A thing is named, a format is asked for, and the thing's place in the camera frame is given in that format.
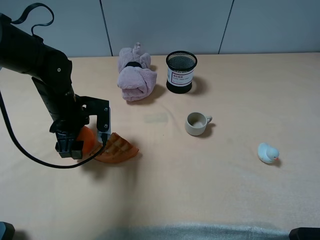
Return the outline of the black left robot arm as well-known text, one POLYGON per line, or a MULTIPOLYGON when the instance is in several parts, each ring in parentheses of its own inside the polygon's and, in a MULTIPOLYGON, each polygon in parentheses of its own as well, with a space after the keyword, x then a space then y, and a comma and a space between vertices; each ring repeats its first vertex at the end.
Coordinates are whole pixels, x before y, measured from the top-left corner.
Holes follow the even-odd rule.
POLYGON ((77 138, 89 118, 72 88, 72 62, 67 56, 13 26, 11 18, 1 14, 0 65, 31 76, 53 120, 49 131, 56 135, 56 151, 62 158, 81 159, 84 142, 77 138))

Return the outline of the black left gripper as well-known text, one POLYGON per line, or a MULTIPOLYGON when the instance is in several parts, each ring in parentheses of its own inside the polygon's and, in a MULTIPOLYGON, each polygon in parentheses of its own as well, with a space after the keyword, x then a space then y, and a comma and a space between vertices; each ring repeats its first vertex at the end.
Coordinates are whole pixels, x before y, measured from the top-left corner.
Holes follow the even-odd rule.
POLYGON ((63 118, 57 113, 50 112, 53 123, 49 129, 57 139, 55 150, 61 158, 83 158, 84 141, 77 141, 80 130, 89 123, 89 120, 81 115, 72 116, 70 119, 63 118))

